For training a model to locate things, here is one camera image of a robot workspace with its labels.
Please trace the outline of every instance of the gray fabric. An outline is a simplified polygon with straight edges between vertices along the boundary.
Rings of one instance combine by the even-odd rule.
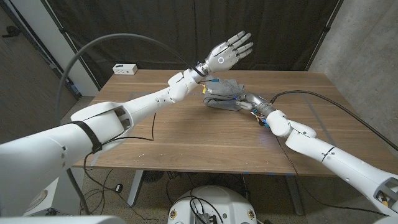
[[[305,70],[337,0],[48,0],[77,49],[106,34],[140,34],[159,40],[188,62],[203,62],[214,46],[241,30],[252,34],[253,53],[232,70]],[[188,67],[141,40],[110,40],[83,59],[102,87],[115,63],[138,69]]]
[[[214,79],[212,76],[206,78],[206,80],[212,79]],[[218,82],[203,82],[208,89],[203,99],[205,105],[224,110],[240,110],[241,107],[235,105],[235,97],[244,93],[243,84],[238,84],[236,80],[218,79]]]

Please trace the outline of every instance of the gray glove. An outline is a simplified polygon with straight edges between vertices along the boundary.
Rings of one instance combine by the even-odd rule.
[[[206,85],[206,93],[203,102],[206,106],[224,110],[238,111],[240,106],[236,105],[236,97],[244,93],[243,84],[238,84],[236,80],[218,79],[212,82],[214,77],[209,75],[203,84]]]

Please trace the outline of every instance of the white power strip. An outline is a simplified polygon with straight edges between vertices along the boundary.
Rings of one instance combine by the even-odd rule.
[[[136,71],[136,64],[116,64],[113,67],[113,72],[117,75],[134,75]]]

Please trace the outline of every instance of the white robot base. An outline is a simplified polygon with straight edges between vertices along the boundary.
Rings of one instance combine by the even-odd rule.
[[[199,217],[209,224],[257,223],[253,206],[242,195],[226,187],[207,185],[183,194],[171,207],[167,223],[203,223],[192,209],[195,213],[198,210]]]

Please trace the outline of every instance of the table leg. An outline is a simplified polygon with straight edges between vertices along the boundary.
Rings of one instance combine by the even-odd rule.
[[[138,193],[141,188],[142,184],[142,178],[144,171],[143,170],[136,170],[136,173],[134,174],[134,178],[132,180],[131,184],[131,189],[130,189],[130,194],[129,198],[127,199],[127,203],[129,204],[130,207],[133,207],[136,204],[136,200],[138,198]]]
[[[299,188],[297,187],[294,176],[285,176],[287,186],[289,188],[290,196],[292,197],[294,212],[297,215],[304,215],[303,205],[301,203]]]

